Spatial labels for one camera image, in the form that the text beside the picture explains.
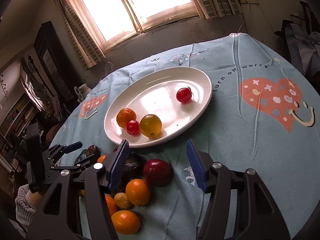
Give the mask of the striped grey sleeve forearm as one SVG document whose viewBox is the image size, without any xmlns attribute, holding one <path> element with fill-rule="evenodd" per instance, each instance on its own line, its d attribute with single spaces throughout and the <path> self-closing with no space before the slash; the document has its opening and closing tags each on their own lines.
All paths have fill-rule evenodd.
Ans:
<svg viewBox="0 0 320 240">
<path fill-rule="evenodd" d="M 37 209 L 34 209 L 27 200 L 27 194 L 30 191 L 29 185 L 23 185 L 19 187 L 17 197 L 15 199 L 16 204 L 16 219 L 22 225 L 21 234 L 26 235 L 29 225 Z"/>
</svg>

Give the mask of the person's left hand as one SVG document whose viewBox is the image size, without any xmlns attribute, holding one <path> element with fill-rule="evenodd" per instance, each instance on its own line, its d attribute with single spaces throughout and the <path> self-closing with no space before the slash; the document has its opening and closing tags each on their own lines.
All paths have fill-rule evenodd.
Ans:
<svg viewBox="0 0 320 240">
<path fill-rule="evenodd" d="M 39 206 L 40 202 L 44 198 L 45 192 L 35 192 L 32 193 L 31 191 L 28 192 L 27 194 L 27 200 L 30 206 L 32 206 L 34 209 L 37 209 Z"/>
</svg>

